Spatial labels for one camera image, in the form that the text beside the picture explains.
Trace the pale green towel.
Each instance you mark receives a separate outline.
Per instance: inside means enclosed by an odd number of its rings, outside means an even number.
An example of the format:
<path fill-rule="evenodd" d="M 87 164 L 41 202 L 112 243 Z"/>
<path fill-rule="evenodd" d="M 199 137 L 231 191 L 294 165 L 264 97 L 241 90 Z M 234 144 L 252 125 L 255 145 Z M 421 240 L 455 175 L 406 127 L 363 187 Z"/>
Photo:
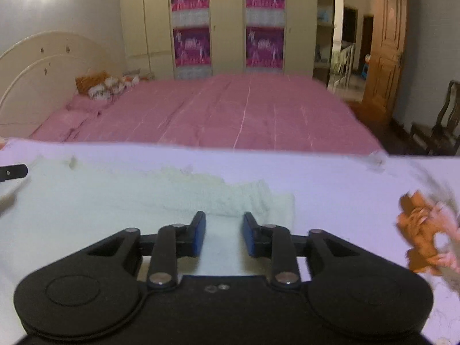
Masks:
<path fill-rule="evenodd" d="M 262 180 L 229 184 L 174 167 L 139 171 L 35 159 L 25 178 L 1 184 L 1 342 L 23 337 L 12 298 L 29 273 L 126 228 L 154 234 L 189 223 L 199 211 L 207 218 L 204 247 L 198 258 L 179 262 L 180 274 L 259 275 L 265 266 L 246 252 L 243 215 L 291 227 L 295 198 Z"/>

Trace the floral lilac bed sheet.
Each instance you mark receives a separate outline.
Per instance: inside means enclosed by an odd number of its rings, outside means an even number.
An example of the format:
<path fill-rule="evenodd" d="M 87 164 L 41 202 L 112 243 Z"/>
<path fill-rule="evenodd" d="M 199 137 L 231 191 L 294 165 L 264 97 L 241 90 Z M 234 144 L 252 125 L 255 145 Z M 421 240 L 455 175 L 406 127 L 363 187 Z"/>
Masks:
<path fill-rule="evenodd" d="M 323 229 L 400 265 L 409 244 L 396 223 L 400 198 L 416 191 L 444 206 L 444 222 L 459 221 L 459 160 L 264 151 L 187 149 L 133 143 L 42 143 L 14 139 L 3 165 L 37 158 L 76 158 L 87 164 L 148 171 L 163 167 L 209 174 L 229 184 L 265 181 L 295 198 L 295 234 Z"/>

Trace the cream curved headboard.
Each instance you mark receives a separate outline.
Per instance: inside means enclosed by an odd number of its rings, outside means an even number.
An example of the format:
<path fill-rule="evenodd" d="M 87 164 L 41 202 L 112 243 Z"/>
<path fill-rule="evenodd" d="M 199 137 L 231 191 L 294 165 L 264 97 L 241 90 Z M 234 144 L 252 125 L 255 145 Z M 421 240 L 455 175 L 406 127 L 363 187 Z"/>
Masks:
<path fill-rule="evenodd" d="M 75 78 L 123 66 L 80 34 L 34 34 L 1 54 L 1 137 L 27 138 L 76 92 Z"/>

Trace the orange patterned pillow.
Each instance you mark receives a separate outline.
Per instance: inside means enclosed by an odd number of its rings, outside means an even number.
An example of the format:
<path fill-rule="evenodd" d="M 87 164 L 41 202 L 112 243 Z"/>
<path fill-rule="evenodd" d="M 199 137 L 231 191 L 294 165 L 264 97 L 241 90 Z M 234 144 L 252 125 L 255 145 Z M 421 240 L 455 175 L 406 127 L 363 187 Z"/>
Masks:
<path fill-rule="evenodd" d="M 139 75 L 116 77 L 107 72 L 97 72 L 75 78 L 76 92 L 80 96 L 96 101 L 109 101 L 117 98 L 142 81 L 148 81 L 148 78 Z"/>

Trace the pink quilt bedspread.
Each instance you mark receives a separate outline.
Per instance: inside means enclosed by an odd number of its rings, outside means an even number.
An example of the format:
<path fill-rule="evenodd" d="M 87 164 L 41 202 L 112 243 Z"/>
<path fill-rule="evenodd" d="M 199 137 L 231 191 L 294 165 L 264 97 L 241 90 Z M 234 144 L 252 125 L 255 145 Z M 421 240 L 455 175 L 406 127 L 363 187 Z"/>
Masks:
<path fill-rule="evenodd" d="M 381 148 L 321 83 L 263 73 L 142 82 L 113 101 L 76 96 L 32 136 L 328 154 L 368 155 Z"/>

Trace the dark wooden chair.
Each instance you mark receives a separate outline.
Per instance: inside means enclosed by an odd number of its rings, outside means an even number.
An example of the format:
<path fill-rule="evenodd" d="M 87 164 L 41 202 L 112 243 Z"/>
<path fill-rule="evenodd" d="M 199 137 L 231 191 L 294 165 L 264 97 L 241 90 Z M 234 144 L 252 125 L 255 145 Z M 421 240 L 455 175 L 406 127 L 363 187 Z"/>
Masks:
<path fill-rule="evenodd" d="M 427 155 L 455 156 L 459 150 L 459 81 L 452 80 L 433 127 L 413 122 L 410 138 L 421 141 Z"/>

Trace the cream wardrobe with posters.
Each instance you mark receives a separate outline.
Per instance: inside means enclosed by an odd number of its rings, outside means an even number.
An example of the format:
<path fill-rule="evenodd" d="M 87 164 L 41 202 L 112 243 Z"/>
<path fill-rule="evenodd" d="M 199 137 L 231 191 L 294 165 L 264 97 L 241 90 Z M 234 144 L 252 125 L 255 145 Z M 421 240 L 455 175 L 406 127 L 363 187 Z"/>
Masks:
<path fill-rule="evenodd" d="M 127 68 L 153 79 L 313 73 L 317 0 L 121 0 Z"/>

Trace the brown wooden door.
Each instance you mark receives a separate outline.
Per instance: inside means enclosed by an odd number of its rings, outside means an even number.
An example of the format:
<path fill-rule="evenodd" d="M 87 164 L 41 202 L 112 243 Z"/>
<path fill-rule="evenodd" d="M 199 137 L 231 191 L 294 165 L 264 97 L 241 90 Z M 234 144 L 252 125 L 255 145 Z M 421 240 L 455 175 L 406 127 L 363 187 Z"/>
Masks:
<path fill-rule="evenodd" d="M 363 104 L 389 120 L 397 100 L 405 53 L 407 0 L 374 0 L 373 39 Z"/>

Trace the open shelf unit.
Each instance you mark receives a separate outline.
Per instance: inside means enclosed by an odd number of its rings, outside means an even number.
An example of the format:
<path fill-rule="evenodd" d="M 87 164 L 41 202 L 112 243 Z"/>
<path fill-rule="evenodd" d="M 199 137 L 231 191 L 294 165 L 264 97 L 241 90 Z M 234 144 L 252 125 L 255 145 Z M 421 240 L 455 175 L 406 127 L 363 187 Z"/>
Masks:
<path fill-rule="evenodd" d="M 328 85 L 334 38 L 335 0 L 317 0 L 317 36 L 313 78 Z"/>

